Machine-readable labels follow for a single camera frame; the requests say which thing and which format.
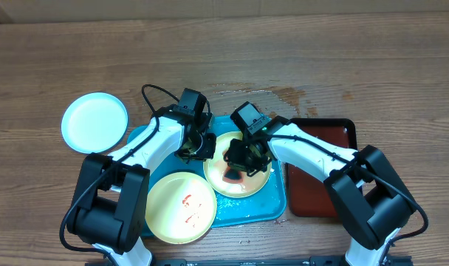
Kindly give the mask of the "yellow plate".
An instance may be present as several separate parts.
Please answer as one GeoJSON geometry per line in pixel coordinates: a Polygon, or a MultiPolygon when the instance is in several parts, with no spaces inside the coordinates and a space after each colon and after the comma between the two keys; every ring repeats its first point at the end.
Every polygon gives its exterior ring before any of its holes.
{"type": "Polygon", "coordinates": [[[216,212],[216,194],[210,184],[197,174],[176,172],[148,192],[145,222],[158,239],[186,244],[207,233],[216,212]]]}
{"type": "Polygon", "coordinates": [[[245,171],[238,172],[237,180],[226,177],[225,175],[229,174],[231,169],[223,160],[223,156],[229,149],[232,139],[241,140],[242,133],[227,132],[217,137],[213,158],[206,160],[203,165],[205,178],[212,188],[220,194],[232,198],[248,197],[261,190],[267,183],[270,177],[272,163],[267,166],[265,172],[260,171],[253,177],[248,177],[245,171]]]}

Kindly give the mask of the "orange sponge with dark scourer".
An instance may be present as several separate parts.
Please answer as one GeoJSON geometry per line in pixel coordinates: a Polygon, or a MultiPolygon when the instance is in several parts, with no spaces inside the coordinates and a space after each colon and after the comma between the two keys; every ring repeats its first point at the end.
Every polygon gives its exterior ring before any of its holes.
{"type": "Polygon", "coordinates": [[[226,183],[238,184],[244,181],[243,172],[227,167],[224,171],[223,178],[226,183]]]}

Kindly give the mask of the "light blue plate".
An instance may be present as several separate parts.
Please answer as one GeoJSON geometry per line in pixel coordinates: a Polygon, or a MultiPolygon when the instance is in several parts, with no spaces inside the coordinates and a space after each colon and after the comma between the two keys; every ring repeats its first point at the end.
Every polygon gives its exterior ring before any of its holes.
{"type": "Polygon", "coordinates": [[[93,92],[74,100],[64,112],[61,134],[73,150],[90,154],[118,144],[128,127],[122,101],[105,92],[93,92]]]}

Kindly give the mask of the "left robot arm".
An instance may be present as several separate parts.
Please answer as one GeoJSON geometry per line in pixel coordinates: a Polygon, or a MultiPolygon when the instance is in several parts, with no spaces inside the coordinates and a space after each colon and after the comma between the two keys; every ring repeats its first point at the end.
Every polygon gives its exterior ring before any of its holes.
{"type": "Polygon", "coordinates": [[[110,155],[89,154],[61,222],[61,244],[100,253],[110,265],[150,265],[153,256],[141,240],[150,176],[170,154],[184,163],[212,158],[212,117],[207,98],[184,89],[174,104],[154,109],[146,130],[128,145],[110,155]]]}

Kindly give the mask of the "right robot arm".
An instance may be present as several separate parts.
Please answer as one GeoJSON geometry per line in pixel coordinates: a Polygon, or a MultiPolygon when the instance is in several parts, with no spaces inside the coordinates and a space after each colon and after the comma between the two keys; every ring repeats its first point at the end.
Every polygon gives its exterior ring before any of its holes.
{"type": "Polygon", "coordinates": [[[419,205],[381,150],[342,148],[307,134],[290,120],[269,119],[246,102],[230,119],[242,133],[224,153],[230,170],[253,177],[277,160],[324,184],[343,227],[352,238],[346,265],[396,265],[389,249],[419,205]]]}

